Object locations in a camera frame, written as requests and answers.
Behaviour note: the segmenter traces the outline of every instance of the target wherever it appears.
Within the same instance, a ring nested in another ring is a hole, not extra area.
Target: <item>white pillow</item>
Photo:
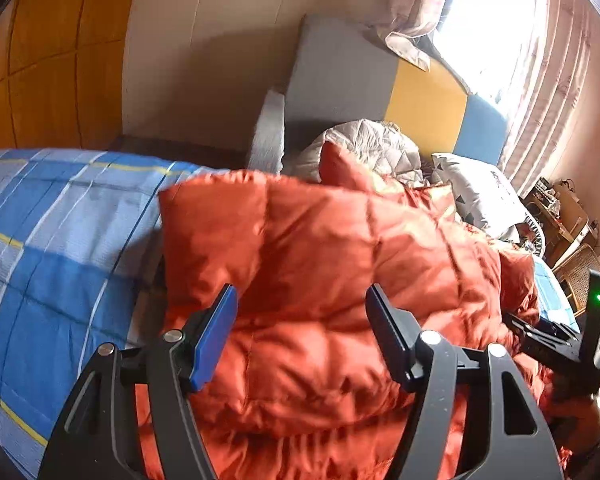
[[[347,148],[380,175],[390,175],[409,187],[424,185],[416,143],[403,135],[397,124],[368,119],[338,124],[324,131],[298,155],[293,170],[285,174],[320,182],[320,152],[326,140]]]
[[[434,153],[432,159],[440,179],[451,182],[456,208],[465,222],[500,238],[525,221],[525,207],[498,168],[451,153]]]

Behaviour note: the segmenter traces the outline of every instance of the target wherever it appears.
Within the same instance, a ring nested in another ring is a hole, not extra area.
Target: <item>window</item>
[[[432,41],[471,92],[503,108],[535,12],[536,0],[453,0]]]

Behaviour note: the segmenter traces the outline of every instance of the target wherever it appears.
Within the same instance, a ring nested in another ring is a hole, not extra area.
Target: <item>blue plaid blanket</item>
[[[82,150],[0,151],[0,444],[35,478],[105,341],[141,345],[166,308],[157,193],[213,171]]]

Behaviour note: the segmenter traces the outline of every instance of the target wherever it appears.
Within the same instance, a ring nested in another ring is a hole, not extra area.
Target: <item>blue gripper pad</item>
[[[193,371],[190,375],[193,390],[199,392],[213,377],[220,354],[234,326],[238,312],[238,294],[233,285],[225,285],[214,304],[198,342],[193,347]]]

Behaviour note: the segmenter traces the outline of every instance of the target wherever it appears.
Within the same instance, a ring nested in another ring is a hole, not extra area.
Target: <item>beige wall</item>
[[[600,18],[593,14],[591,58],[580,101],[545,175],[571,178],[590,218],[600,220]]]
[[[123,131],[245,150],[267,88],[288,81],[302,16],[368,21],[387,7],[388,0],[133,0]]]

